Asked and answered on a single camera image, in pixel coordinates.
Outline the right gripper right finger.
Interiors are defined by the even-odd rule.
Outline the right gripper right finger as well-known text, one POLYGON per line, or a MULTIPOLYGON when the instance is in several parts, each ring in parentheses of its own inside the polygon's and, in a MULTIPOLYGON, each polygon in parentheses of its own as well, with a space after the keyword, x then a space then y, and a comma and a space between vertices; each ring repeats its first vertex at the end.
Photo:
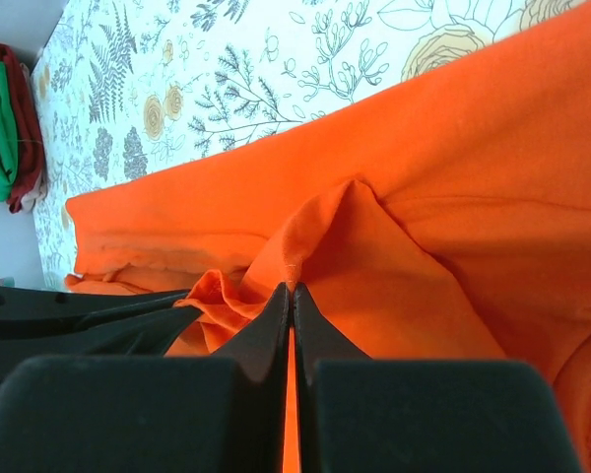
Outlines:
POLYGON ((304 472, 577 472, 549 386, 512 361, 375 360, 293 298, 304 472))

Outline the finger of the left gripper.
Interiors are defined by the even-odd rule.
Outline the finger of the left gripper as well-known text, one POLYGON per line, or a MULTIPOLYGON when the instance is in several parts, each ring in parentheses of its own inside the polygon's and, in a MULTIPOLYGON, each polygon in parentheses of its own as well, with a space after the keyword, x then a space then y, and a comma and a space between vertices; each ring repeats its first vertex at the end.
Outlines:
POLYGON ((173 307, 105 323, 77 333, 0 340, 0 384, 18 364, 37 356, 161 356, 200 315, 201 311, 191 306, 173 307))
POLYGON ((0 286, 0 340, 76 333, 104 323, 168 309, 185 295, 185 291, 169 291, 110 296, 0 286))

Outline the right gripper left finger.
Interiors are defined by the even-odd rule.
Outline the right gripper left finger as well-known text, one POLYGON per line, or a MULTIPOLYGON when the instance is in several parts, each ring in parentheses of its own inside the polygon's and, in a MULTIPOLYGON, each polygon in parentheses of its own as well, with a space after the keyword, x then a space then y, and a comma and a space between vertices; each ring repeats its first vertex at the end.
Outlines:
POLYGON ((0 384, 0 472, 278 472, 290 296, 207 356, 37 356, 0 384))

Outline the orange t-shirt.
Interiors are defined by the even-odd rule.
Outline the orange t-shirt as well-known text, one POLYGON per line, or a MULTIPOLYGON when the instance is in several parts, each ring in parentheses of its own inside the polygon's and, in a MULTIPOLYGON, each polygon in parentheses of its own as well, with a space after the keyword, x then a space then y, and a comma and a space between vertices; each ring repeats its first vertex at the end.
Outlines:
POLYGON ((70 199, 76 293, 187 291, 174 356, 304 283, 366 354, 516 359, 591 472, 591 1, 289 131, 70 199))

